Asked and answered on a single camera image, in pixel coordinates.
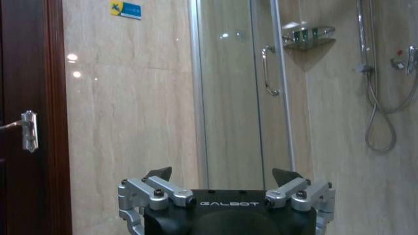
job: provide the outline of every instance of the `glass shelf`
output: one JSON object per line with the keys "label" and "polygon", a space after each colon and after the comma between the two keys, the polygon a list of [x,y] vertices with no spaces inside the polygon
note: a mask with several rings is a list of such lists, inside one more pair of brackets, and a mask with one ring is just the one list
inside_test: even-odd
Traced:
{"label": "glass shelf", "polygon": [[283,35],[283,47],[308,51],[323,44],[335,42],[331,38],[335,28],[331,26],[314,27],[292,31]]}

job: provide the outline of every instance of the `shower hose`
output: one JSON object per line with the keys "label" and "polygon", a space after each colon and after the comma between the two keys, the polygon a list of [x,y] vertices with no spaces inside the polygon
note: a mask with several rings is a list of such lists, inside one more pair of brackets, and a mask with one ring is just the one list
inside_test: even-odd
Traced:
{"label": "shower hose", "polygon": [[[370,18],[374,19],[374,9],[373,9],[373,3],[370,3]],[[414,95],[417,93],[417,88],[418,88],[418,73],[415,74],[415,80],[414,80],[414,85],[411,88],[411,91],[406,97],[406,99],[398,104],[398,106],[393,108],[387,108],[383,106],[382,102],[379,101],[379,79],[378,79],[378,65],[377,65],[377,49],[375,49],[375,26],[374,26],[374,20],[371,23],[371,41],[373,41],[373,68],[374,72],[369,71],[366,73],[366,78],[367,78],[367,99],[373,107],[373,112],[371,116],[369,119],[369,125],[366,129],[366,144],[367,146],[377,152],[386,153],[393,150],[393,148],[397,145],[397,131],[394,129],[393,123],[389,119],[389,114],[394,114],[399,112],[403,108],[409,106],[409,104],[413,101]],[[390,143],[383,146],[382,148],[378,148],[373,141],[371,141],[371,126],[377,117],[377,113],[381,113],[383,116],[383,119],[386,121],[389,131],[390,131]]]}

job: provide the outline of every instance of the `door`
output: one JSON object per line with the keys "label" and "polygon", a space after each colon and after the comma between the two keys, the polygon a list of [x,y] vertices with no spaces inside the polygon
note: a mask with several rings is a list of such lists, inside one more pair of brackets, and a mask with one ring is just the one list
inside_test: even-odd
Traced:
{"label": "door", "polygon": [[208,187],[275,187],[291,169],[286,88],[272,0],[192,0],[195,79]]}
{"label": "door", "polygon": [[71,234],[61,7],[1,0],[0,125],[37,113],[39,149],[23,129],[0,130],[0,234]]}

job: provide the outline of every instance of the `blue sticker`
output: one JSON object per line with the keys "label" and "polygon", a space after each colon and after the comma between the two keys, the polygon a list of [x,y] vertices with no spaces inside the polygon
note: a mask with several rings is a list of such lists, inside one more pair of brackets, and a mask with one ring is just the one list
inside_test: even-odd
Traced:
{"label": "blue sticker", "polygon": [[141,19],[141,6],[117,0],[111,0],[111,13],[115,16],[125,16]]}

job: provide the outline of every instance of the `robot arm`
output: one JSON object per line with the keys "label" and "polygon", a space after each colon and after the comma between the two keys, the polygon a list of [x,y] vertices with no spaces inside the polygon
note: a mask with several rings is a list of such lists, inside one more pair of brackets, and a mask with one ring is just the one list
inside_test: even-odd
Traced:
{"label": "robot arm", "polygon": [[[216,193],[175,186],[168,182],[170,175],[171,168],[166,168],[152,171],[143,179],[123,180],[119,185],[119,216],[127,221],[132,235],[208,235],[206,226],[219,227],[215,228],[219,231],[211,229],[212,234],[239,234],[248,226],[246,231],[258,235],[324,235],[334,219],[335,190],[331,184],[311,184],[294,172],[274,171],[280,185],[276,189],[219,190]],[[260,215],[264,227],[256,222]],[[141,216],[147,229],[141,225]],[[234,221],[240,216],[254,216],[254,225],[239,222],[236,227]],[[276,225],[267,228],[267,220]]]}

